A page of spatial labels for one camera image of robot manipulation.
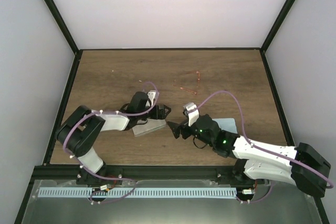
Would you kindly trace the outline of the grey glasses case green inside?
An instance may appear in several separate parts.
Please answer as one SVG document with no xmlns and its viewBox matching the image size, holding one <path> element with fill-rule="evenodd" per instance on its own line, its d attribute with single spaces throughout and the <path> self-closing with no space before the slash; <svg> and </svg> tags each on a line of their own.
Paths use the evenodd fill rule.
<svg viewBox="0 0 336 224">
<path fill-rule="evenodd" d="M 166 126 L 166 120 L 147 119 L 146 122 L 138 124 L 132 128 L 135 137 L 142 136 L 162 129 Z"/>
</svg>

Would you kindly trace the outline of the light blue cleaning cloth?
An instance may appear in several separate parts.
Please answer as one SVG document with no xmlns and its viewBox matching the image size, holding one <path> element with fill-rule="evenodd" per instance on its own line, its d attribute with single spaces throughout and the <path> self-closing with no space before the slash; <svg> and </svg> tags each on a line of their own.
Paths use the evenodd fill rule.
<svg viewBox="0 0 336 224">
<path fill-rule="evenodd" d="M 237 133 L 237 126 L 235 119 L 233 118 L 220 118 L 220 119 L 213 119 L 217 122 L 218 126 L 221 130 L 225 130 L 232 133 Z"/>
</svg>

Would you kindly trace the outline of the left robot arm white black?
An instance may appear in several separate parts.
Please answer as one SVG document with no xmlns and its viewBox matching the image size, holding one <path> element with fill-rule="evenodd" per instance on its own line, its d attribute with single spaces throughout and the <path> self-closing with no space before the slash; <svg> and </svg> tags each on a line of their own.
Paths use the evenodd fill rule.
<svg viewBox="0 0 336 224">
<path fill-rule="evenodd" d="M 165 127 L 171 108 L 157 104 L 158 95 L 155 90 L 138 91 L 129 103 L 115 112 L 95 111 L 81 105 L 57 130 L 56 140 L 71 158 L 78 160 L 95 184 L 102 184 L 107 170 L 93 148 L 98 135 L 103 131 L 133 130 L 135 136 L 140 136 Z"/>
</svg>

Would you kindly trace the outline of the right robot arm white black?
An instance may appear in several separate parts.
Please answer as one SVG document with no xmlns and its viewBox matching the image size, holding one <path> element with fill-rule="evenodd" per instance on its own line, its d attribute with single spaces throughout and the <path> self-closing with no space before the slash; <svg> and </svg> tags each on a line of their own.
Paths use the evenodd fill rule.
<svg viewBox="0 0 336 224">
<path fill-rule="evenodd" d="M 276 180 L 295 185 L 303 193 L 322 198 L 327 189 L 331 165 L 312 146 L 279 146 L 253 140 L 221 129 L 208 114 L 201 115 L 193 124 L 167 122 L 175 138 L 193 137 L 219 156 L 235 158 L 233 177 L 238 183 L 248 180 Z"/>
</svg>

